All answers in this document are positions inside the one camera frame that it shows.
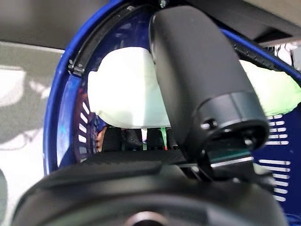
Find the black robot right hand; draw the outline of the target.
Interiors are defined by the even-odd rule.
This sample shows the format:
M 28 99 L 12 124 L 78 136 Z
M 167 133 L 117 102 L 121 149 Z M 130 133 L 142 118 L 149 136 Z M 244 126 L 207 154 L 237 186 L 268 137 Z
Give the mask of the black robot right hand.
M 109 3 L 55 71 L 45 177 L 14 226 L 286 226 L 254 169 L 269 123 L 231 42 L 189 5 Z

